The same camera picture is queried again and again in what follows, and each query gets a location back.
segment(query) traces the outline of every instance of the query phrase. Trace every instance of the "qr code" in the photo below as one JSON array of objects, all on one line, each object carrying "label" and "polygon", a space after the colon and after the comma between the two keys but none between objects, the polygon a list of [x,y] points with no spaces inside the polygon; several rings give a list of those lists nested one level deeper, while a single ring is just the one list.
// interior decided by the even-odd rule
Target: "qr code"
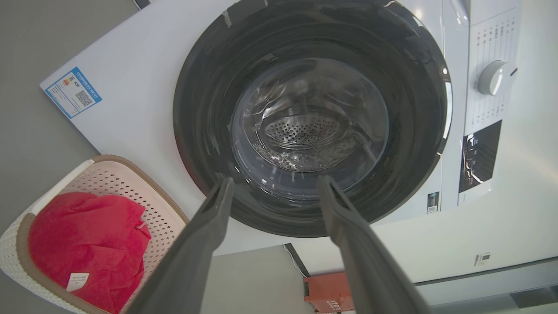
[{"label": "qr code", "polygon": [[75,96],[78,98],[79,102],[80,102],[84,107],[87,107],[87,106],[89,106],[91,103],[93,103],[93,101],[91,100],[91,98],[89,98],[89,95],[87,94],[86,91],[81,91],[81,92],[77,93]]},{"label": "qr code", "polygon": [[438,205],[430,206],[429,208],[426,209],[426,213],[433,213],[436,211],[438,211]]}]

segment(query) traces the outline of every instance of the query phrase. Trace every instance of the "black label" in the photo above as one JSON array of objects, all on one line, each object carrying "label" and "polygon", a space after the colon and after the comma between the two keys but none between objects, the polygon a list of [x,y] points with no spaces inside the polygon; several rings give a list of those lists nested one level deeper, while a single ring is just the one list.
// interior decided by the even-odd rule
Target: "black label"
[{"label": "black label", "polygon": [[492,178],[502,120],[463,137],[459,193]]},{"label": "black label", "polygon": [[438,211],[438,202],[440,201],[440,192],[428,194],[428,203],[426,204],[426,213]]}]

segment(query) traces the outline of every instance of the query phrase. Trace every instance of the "control panel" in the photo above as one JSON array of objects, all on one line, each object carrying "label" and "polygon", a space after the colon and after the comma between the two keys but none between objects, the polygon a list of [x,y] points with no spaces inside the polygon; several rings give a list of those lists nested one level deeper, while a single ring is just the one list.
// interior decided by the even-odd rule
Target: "control panel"
[{"label": "control panel", "polygon": [[458,205],[488,193],[508,111],[519,39],[520,1],[471,1],[469,73]]},{"label": "control panel", "polygon": [[469,88],[465,134],[502,119],[515,67],[517,8],[472,25],[469,31]]}]

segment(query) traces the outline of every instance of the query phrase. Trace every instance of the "washing machine door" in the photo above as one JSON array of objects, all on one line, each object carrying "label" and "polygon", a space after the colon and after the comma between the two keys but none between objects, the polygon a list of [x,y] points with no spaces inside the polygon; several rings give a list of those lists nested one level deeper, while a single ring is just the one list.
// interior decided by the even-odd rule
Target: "washing machine door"
[{"label": "washing machine door", "polygon": [[420,188],[448,134],[449,82],[436,42],[396,2],[241,0],[184,62],[176,142],[204,193],[234,178],[233,218],[325,236],[320,174],[369,222]]}]

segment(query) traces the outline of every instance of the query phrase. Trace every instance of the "blue sticker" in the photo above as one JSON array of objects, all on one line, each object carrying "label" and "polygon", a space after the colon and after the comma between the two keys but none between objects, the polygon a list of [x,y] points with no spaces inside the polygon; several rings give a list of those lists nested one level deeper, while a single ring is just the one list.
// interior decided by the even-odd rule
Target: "blue sticker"
[{"label": "blue sticker", "polygon": [[70,119],[103,100],[77,66],[45,92]]}]

